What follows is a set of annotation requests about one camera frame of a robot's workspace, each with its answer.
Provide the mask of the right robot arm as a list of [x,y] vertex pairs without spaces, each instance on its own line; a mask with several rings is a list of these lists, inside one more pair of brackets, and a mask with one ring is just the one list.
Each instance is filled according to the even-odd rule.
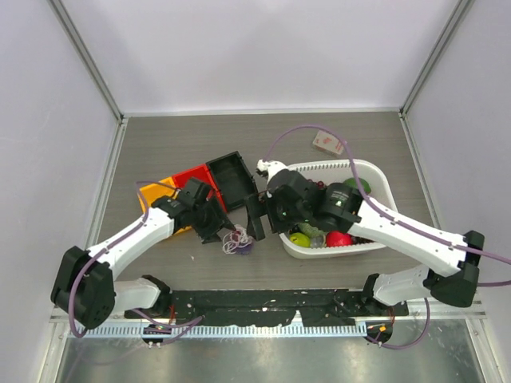
[[479,278],[476,251],[483,235],[456,235],[406,217],[369,197],[363,189],[343,183],[320,188],[279,161],[260,161],[257,173],[265,191],[246,201],[247,233],[265,237],[261,218],[282,234],[299,223],[325,232],[362,237],[415,259],[419,266],[394,274],[372,274],[363,287],[361,306],[371,315],[416,298],[434,298],[449,306],[471,306]]

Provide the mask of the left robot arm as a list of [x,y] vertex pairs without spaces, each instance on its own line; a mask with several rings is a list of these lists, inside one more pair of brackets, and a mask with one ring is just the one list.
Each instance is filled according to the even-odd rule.
[[187,227],[202,243],[220,241],[223,229],[235,230],[212,187],[197,178],[143,206],[139,219],[109,239],[64,253],[50,300],[68,314],[76,337],[96,329],[111,314],[132,310],[162,318],[168,313],[172,292],[161,280],[144,275],[118,281],[122,271],[151,247]]

